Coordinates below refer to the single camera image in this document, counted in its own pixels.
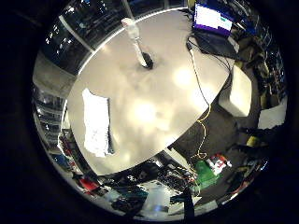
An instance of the monitor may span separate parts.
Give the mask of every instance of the monitor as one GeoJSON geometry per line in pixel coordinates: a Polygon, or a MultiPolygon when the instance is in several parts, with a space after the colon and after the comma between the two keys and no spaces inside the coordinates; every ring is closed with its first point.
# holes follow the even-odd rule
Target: monitor
{"type": "Polygon", "coordinates": [[[209,31],[219,35],[229,36],[233,25],[233,18],[223,13],[195,4],[193,28],[197,30],[209,31]]]}

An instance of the power cord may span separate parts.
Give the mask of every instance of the power cord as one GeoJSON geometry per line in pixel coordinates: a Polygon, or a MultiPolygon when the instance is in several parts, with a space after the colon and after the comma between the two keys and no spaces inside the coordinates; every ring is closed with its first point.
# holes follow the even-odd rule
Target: power cord
{"type": "Polygon", "coordinates": [[[198,71],[197,71],[197,67],[196,67],[196,63],[195,63],[195,58],[194,58],[194,52],[193,52],[193,49],[192,49],[192,44],[189,43],[189,42],[186,42],[186,47],[189,51],[189,53],[191,54],[192,56],[192,65],[193,65],[193,69],[194,69],[194,73],[196,75],[196,80],[197,80],[197,85],[198,85],[198,88],[199,88],[199,91],[201,92],[207,106],[208,106],[208,112],[207,114],[202,118],[202,119],[198,119],[197,122],[200,123],[202,125],[202,127],[204,128],[204,138],[199,146],[199,148],[197,149],[197,153],[194,155],[194,156],[191,156],[191,158],[194,158],[194,157],[198,157],[199,159],[204,159],[206,157],[206,153],[204,152],[200,152],[201,151],[201,148],[203,146],[203,144],[205,143],[205,140],[206,140],[206,126],[205,124],[203,123],[204,120],[207,119],[207,117],[209,116],[210,112],[211,112],[211,104],[207,101],[204,93],[203,93],[203,90],[201,88],[201,85],[200,85],[200,81],[199,81],[199,75],[198,75],[198,71]]]}
{"type": "MultiPolygon", "coordinates": [[[[217,59],[227,69],[229,76],[228,76],[228,79],[224,83],[224,85],[223,85],[223,87],[222,87],[221,90],[224,91],[224,90],[228,89],[231,86],[231,84],[232,84],[233,73],[232,73],[232,67],[229,64],[227,58],[223,55],[223,53],[220,52],[221,57],[223,57],[224,60],[225,60],[225,62],[224,62],[222,59],[220,59],[216,55],[212,54],[211,52],[209,52],[209,51],[207,51],[205,49],[202,49],[200,46],[198,46],[197,44],[193,43],[190,40],[190,37],[195,37],[195,35],[194,34],[187,35],[186,44],[189,43],[192,46],[195,46],[196,48],[198,48],[199,50],[206,52],[208,55],[210,55],[210,56],[214,57],[215,59],[217,59]]],[[[198,37],[201,38],[203,41],[205,41],[210,47],[214,48],[214,46],[207,39],[203,38],[202,36],[198,36],[198,37]]]]}

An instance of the electronic equipment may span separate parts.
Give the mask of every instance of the electronic equipment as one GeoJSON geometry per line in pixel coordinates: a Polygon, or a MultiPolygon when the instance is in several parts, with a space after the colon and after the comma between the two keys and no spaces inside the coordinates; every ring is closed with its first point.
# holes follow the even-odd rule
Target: electronic equipment
{"type": "Polygon", "coordinates": [[[199,3],[195,4],[192,31],[203,53],[239,59],[228,40],[234,19],[199,3]]]}

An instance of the desk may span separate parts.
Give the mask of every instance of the desk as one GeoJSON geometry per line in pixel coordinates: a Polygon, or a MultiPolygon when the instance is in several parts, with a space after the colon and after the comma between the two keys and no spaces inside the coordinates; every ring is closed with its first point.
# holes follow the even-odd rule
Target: desk
{"type": "MultiPolygon", "coordinates": [[[[138,22],[142,42],[153,56],[152,70],[137,61],[128,35],[108,41],[82,70],[67,102],[78,147],[98,175],[128,169],[164,150],[206,111],[185,47],[192,23],[179,11],[167,11],[138,22]],[[84,148],[82,91],[109,98],[110,136],[115,154],[96,158],[84,148]]],[[[200,81],[211,103],[228,77],[211,56],[195,51],[200,81]]]]}

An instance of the chair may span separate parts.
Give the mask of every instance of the chair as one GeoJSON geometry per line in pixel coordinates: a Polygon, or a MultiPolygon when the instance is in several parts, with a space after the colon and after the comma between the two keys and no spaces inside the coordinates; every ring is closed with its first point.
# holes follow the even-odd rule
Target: chair
{"type": "Polygon", "coordinates": [[[250,112],[251,95],[251,80],[234,65],[231,87],[221,92],[220,106],[234,117],[246,117],[250,112]]]}

